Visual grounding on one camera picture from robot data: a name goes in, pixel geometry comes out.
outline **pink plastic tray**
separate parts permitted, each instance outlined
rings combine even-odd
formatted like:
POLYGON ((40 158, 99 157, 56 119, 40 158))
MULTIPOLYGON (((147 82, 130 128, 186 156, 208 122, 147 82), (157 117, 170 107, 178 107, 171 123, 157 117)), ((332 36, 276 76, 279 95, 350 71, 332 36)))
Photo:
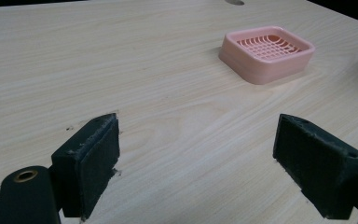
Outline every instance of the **pink plastic tray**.
POLYGON ((315 47, 278 26, 228 33, 219 58, 244 80, 262 85, 301 72, 315 47))

